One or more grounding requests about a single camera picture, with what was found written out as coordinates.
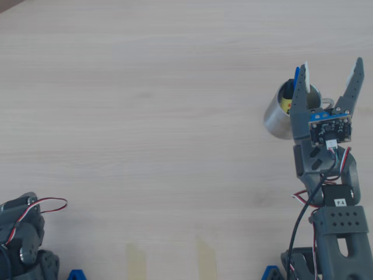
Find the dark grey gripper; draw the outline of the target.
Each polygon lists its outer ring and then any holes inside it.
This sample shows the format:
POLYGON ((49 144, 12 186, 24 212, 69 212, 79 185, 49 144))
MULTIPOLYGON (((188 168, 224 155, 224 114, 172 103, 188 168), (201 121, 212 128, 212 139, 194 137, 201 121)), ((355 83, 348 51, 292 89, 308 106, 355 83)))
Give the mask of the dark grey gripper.
POLYGON ((326 113, 327 115, 330 115, 332 111, 335 115, 349 114, 352 116, 364 78, 363 59, 358 57, 351 72, 346 90, 344 94, 338 98, 333 111, 331 109, 324 110, 322 108, 307 109, 307 94, 311 90, 308 63, 305 61, 300 67, 298 67, 295 70, 294 93, 290 110, 291 129, 294 142, 300 144, 301 141, 310 138, 308 123, 312 114, 323 115, 326 113))

